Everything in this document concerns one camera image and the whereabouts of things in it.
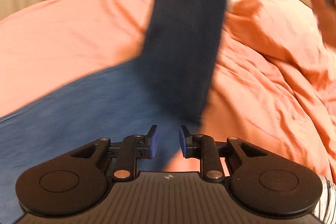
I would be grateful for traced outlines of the blue denim jeans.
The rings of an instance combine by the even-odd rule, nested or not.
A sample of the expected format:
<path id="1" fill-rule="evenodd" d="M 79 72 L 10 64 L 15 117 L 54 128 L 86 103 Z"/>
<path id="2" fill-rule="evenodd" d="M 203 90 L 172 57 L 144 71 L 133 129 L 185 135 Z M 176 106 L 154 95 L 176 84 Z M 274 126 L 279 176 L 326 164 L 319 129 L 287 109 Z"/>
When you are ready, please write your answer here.
<path id="1" fill-rule="evenodd" d="M 1 118 L 1 223 L 22 215 L 22 172 L 100 137 L 121 141 L 156 125 L 157 153 L 139 168 L 162 171 L 180 148 L 179 127 L 201 125 L 226 2 L 155 0 L 139 57 Z"/>

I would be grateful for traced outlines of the grey striped clothing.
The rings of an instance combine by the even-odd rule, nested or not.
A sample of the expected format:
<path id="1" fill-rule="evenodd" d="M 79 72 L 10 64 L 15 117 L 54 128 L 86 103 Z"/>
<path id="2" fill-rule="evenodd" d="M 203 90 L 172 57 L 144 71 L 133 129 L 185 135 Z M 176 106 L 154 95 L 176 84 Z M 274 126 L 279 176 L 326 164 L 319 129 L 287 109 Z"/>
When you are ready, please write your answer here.
<path id="1" fill-rule="evenodd" d="M 336 224 L 336 191 L 335 184 L 324 175 L 319 175 L 322 182 L 322 194 L 313 211 L 313 215 L 325 224 Z"/>

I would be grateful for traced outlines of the orange crumpled duvet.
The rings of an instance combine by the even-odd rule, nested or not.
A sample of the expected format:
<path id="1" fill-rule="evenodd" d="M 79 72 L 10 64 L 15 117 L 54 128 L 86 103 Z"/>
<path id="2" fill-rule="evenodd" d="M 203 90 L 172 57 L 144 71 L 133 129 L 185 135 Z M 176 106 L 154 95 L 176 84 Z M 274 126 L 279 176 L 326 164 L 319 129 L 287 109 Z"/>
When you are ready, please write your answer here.
<path id="1" fill-rule="evenodd" d="M 335 8 L 229 0 L 201 131 L 335 180 Z"/>

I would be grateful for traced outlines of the orange bed sheet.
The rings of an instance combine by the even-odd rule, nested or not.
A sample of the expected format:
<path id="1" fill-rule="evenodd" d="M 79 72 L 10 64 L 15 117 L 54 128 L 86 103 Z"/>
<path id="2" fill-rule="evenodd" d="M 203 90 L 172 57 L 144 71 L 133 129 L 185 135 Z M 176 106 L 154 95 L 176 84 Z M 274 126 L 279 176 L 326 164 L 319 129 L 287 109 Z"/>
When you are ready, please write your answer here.
<path id="1" fill-rule="evenodd" d="M 52 0 L 1 23 L 1 118 L 139 57 L 155 0 Z"/>

